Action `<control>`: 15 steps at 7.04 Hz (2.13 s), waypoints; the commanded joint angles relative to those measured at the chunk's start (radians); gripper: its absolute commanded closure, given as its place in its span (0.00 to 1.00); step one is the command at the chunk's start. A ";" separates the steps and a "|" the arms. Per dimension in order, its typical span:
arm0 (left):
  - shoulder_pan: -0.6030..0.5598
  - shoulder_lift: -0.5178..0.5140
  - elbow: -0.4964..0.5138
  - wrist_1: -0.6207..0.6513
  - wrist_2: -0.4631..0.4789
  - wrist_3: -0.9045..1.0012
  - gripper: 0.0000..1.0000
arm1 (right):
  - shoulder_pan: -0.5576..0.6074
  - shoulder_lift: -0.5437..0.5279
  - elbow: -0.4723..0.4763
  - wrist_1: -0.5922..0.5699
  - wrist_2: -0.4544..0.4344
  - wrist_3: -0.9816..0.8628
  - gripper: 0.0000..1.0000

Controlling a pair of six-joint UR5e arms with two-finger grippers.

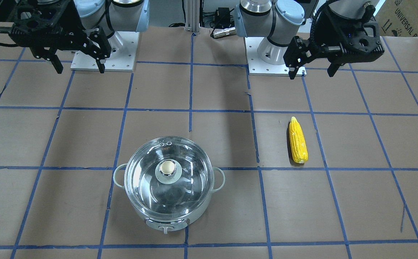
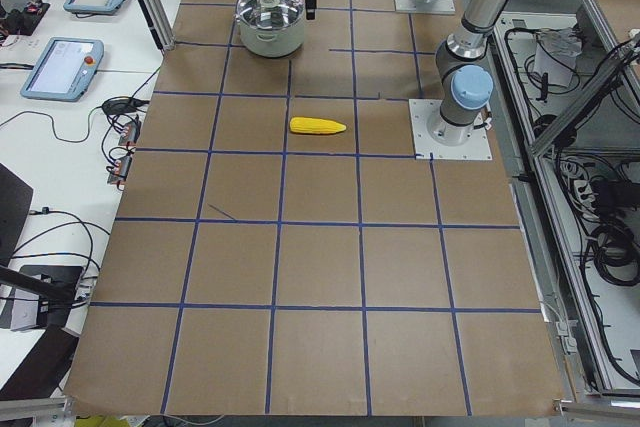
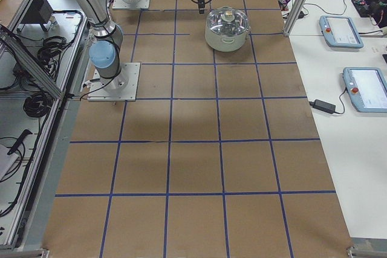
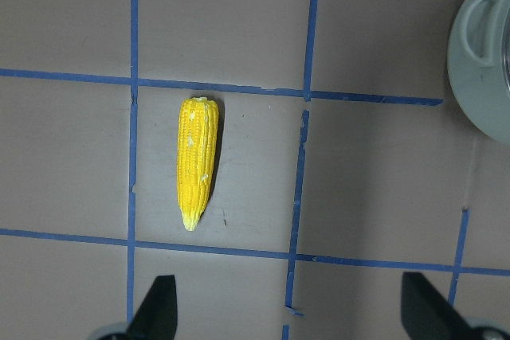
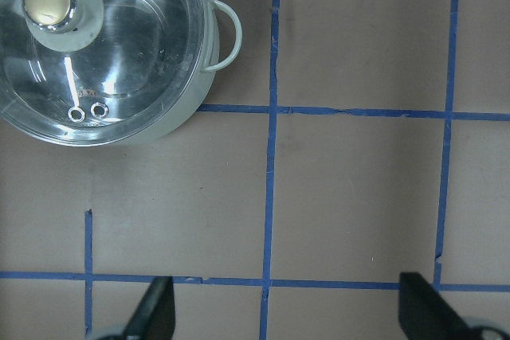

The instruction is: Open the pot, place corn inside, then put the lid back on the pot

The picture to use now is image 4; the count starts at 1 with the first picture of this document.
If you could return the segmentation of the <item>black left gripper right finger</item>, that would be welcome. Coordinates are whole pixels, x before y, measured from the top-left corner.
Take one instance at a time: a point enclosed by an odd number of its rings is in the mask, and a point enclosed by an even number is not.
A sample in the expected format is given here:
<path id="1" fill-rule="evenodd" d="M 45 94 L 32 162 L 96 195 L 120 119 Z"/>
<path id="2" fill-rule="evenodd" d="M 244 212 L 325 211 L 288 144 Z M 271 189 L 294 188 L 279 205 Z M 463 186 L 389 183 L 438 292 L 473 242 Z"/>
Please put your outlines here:
<path id="1" fill-rule="evenodd" d="M 478 339 L 478 333 L 420 272 L 404 272 L 400 317 L 410 339 Z"/>

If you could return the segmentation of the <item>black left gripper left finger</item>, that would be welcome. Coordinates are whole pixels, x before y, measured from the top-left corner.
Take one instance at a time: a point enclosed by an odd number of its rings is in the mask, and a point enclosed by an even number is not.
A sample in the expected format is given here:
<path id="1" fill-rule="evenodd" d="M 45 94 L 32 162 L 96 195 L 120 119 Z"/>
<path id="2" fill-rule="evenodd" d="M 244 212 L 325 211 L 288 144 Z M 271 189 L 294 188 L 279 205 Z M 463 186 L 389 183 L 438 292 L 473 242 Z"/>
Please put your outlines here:
<path id="1" fill-rule="evenodd" d="M 174 276 L 157 276 L 126 330 L 129 339 L 173 340 L 177 332 Z"/>

